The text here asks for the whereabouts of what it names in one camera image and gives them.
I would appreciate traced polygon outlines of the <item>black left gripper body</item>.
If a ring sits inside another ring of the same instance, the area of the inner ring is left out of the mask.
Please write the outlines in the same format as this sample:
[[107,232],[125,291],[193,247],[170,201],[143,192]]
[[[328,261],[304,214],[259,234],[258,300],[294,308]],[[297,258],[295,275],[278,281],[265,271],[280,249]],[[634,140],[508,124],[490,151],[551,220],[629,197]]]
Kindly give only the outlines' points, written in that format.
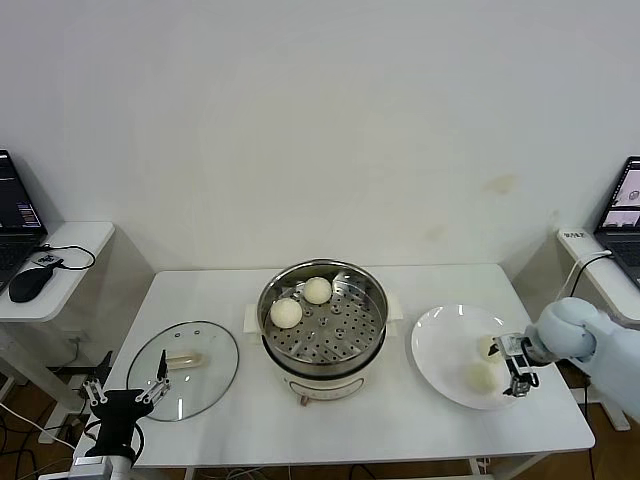
[[153,411],[150,400],[138,397],[141,389],[109,390],[91,406],[92,414],[99,420],[99,432],[94,450],[130,450],[136,422]]

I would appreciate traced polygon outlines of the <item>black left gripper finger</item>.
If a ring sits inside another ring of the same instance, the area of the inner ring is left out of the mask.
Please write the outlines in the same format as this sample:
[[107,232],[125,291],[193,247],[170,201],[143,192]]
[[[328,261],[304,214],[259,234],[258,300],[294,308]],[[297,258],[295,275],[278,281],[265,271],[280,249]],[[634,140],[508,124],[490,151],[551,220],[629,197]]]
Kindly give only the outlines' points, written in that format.
[[111,357],[113,351],[106,353],[101,362],[94,368],[83,382],[86,398],[90,405],[100,405],[107,402],[104,386],[111,371]]
[[166,351],[163,350],[156,378],[149,384],[148,388],[137,396],[138,403],[155,403],[159,401],[170,389],[170,379],[168,378],[168,366],[166,362]]

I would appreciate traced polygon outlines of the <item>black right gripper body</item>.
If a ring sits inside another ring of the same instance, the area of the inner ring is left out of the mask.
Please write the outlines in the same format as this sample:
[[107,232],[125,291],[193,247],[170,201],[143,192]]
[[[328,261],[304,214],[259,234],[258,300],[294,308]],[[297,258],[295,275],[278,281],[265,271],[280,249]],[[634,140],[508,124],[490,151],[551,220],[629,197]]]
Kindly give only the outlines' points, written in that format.
[[531,383],[532,370],[523,353],[506,355],[504,357],[511,379],[517,383]]

